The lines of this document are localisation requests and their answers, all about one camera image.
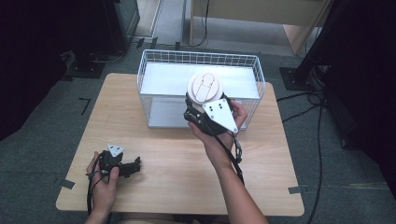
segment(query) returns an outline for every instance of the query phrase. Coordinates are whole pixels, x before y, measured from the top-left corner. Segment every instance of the human hand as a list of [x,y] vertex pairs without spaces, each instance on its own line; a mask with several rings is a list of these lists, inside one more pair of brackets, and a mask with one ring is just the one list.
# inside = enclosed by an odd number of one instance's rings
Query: human hand
[[[236,126],[239,130],[247,119],[248,114],[235,100],[231,100],[231,104],[233,106],[233,119],[235,120]],[[231,166],[230,159],[214,137],[202,133],[201,130],[192,122],[189,122],[189,126],[192,129],[192,133],[204,143],[206,156],[212,162],[215,169],[223,166]],[[233,137],[230,133],[222,133],[219,134],[218,137],[228,149],[233,147]]]
[[[98,158],[99,153],[94,152],[90,165],[87,167],[87,174],[92,172],[92,168]],[[99,162],[94,167],[94,171],[99,171]],[[117,179],[119,178],[118,167],[111,169],[110,176],[105,181],[100,173],[96,173],[92,178],[92,212],[86,223],[104,223],[109,215],[117,196]]]

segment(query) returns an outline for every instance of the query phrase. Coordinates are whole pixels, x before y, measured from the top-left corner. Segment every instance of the black controller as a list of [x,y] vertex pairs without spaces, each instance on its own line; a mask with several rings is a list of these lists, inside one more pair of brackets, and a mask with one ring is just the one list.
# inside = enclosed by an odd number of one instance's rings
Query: black controller
[[117,157],[113,157],[109,151],[103,151],[99,154],[99,166],[101,170],[105,170],[109,175],[113,167],[119,167],[119,176],[129,177],[130,175],[140,171],[140,157],[137,157],[134,162],[122,164],[123,153],[121,152]]
[[[226,99],[227,104],[233,111],[233,105],[231,100],[223,93],[220,99]],[[222,127],[213,121],[205,112],[201,113],[199,110],[192,106],[192,101],[190,100],[188,94],[186,94],[186,105],[187,109],[184,112],[184,119],[193,122],[203,133],[207,135],[219,135],[221,133],[227,132],[227,129]]]

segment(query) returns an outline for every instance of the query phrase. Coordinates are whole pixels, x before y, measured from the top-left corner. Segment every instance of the white wire basket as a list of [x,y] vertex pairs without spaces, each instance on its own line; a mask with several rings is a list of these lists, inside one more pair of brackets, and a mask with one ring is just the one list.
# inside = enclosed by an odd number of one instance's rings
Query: white wire basket
[[137,73],[137,89],[150,128],[187,128],[183,113],[190,78],[216,74],[224,93],[247,111],[245,130],[265,92],[259,58],[254,55],[146,49]]

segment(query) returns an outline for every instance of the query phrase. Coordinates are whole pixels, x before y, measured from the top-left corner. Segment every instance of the white round object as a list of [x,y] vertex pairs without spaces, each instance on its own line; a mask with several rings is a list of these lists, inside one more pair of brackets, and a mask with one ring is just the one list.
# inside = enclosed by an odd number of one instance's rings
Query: white round object
[[187,93],[193,103],[202,105],[220,99],[223,87],[214,74],[200,73],[190,78]]

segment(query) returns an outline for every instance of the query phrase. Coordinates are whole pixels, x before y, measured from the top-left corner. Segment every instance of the tape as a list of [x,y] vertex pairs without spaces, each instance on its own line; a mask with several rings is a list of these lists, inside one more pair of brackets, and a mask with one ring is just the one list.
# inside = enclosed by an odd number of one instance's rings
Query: tape
[[85,104],[84,109],[83,109],[82,112],[81,112],[81,115],[84,115],[85,111],[86,111],[87,108],[88,108],[88,105],[89,105],[90,102],[91,102],[91,99],[85,99],[85,98],[81,98],[81,97],[79,97],[78,99],[79,99],[79,100],[85,100],[85,101],[87,101],[87,104]]
[[180,49],[180,42],[176,42],[175,44],[175,50],[179,50]]
[[72,189],[76,185],[76,183],[72,182],[70,180],[63,179],[63,180],[61,180],[59,185],[64,187],[64,188],[67,188],[67,189]]
[[289,194],[301,193],[300,187],[289,188]]
[[149,46],[150,49],[155,49],[155,45],[157,45],[158,37],[155,37],[151,41],[151,45]]
[[142,47],[144,42],[145,42],[145,38],[140,38],[139,42],[137,42],[136,48],[138,49],[138,48]]

